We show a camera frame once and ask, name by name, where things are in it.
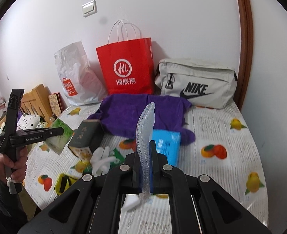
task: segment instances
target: pillow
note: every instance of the pillow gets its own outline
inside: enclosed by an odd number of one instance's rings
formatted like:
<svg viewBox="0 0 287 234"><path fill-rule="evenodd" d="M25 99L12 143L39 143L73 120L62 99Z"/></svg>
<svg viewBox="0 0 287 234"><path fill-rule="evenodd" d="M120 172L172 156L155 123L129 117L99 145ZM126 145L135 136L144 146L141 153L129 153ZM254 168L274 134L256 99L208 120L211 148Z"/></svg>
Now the pillow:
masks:
<svg viewBox="0 0 287 234"><path fill-rule="evenodd" d="M17 122L17 129L35 129L40 123L40 116L35 114L23 114L19 121Z"/></svg>
<svg viewBox="0 0 287 234"><path fill-rule="evenodd" d="M21 116L23 115L23 112L19 109L19 111L18 111L18 121L20 120L20 118L21 118Z"/></svg>

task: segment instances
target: zipper pull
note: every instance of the zipper pull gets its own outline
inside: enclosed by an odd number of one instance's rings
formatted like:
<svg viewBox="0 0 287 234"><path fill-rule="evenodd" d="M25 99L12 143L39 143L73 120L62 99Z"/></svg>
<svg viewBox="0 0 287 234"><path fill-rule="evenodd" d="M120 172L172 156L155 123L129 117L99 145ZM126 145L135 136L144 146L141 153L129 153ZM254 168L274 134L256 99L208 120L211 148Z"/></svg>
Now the zipper pull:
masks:
<svg viewBox="0 0 287 234"><path fill-rule="evenodd" d="M166 89L173 89L173 74L171 73L171 77L169 78L169 80L167 81L166 85L165 85Z"/></svg>

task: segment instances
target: bed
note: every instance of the bed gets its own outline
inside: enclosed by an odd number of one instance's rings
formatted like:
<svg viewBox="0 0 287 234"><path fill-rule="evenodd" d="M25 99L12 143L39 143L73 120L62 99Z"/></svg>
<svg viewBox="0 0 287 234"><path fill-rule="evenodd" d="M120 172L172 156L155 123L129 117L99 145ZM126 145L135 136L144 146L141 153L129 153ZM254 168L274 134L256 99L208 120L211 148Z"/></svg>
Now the bed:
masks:
<svg viewBox="0 0 287 234"><path fill-rule="evenodd" d="M95 113L99 104L81 106L79 114L71 116L70 113L75 108L68 107L59 117L71 129L76 129L82 120ZM195 132L196 141L180 147L178 167L192 176L208 174L267 226L268 197L260 157L235 103L229 102L222 110L192 107L185 114L185 119L186 128ZM237 125L234 125L236 129L231 128L233 119L240 121L240 128ZM124 139L126 138L106 134L101 146L109 146L111 150L117 148L126 156L133 151L119 148L119 143ZM29 154L25 188L34 202L44 209L57 196L54 184L59 174L65 173L77 178L82 174L74 168L79 159L67 146L59 156L53 151L43 151L42 144L38 143ZM227 157L223 160L216 156L203 157L201 149L211 144L223 145L227 150ZM263 186L257 191L247 192L251 173L257 174ZM41 175L47 175L53 180L49 191L45 191L39 183L38 178ZM168 199L152 196L143 206L122 213L119 228L120 233L171 233Z"/></svg>

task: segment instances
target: screw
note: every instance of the screw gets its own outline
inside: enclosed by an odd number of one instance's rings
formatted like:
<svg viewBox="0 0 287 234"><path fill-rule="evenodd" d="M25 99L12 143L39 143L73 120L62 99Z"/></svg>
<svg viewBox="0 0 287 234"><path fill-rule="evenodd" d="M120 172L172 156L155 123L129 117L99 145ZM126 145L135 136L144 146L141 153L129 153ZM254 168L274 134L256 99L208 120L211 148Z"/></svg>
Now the screw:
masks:
<svg viewBox="0 0 287 234"><path fill-rule="evenodd" d="M201 175L200 181L202 182L208 182L210 180L209 176L207 175Z"/></svg>
<svg viewBox="0 0 287 234"><path fill-rule="evenodd" d="M165 170L165 171L170 171L170 170L172 170L172 168L173 167L170 164L163 165L163 170Z"/></svg>
<svg viewBox="0 0 287 234"><path fill-rule="evenodd" d="M85 174L82 179L83 181L91 181L93 178L93 176L91 176L91 174Z"/></svg>
<svg viewBox="0 0 287 234"><path fill-rule="evenodd" d="M121 166L120 166L120 170L121 170L121 171L128 171L128 170L129 170L129 165L127 165L127 164L121 165Z"/></svg>

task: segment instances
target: hand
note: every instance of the hand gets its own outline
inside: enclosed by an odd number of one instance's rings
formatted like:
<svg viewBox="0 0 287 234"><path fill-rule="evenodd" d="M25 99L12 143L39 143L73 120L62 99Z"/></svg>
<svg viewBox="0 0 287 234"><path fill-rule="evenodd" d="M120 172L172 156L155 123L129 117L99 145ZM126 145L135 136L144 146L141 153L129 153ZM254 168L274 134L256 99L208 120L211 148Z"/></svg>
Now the hand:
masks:
<svg viewBox="0 0 287 234"><path fill-rule="evenodd" d="M20 150L20 159L15 163L7 155L0 154L0 180L5 184L7 182L5 176L5 165L6 165L16 170L11 174L11 178L18 183L23 182L23 180L26 177L27 160L28 160L28 150L26 147Z"/></svg>

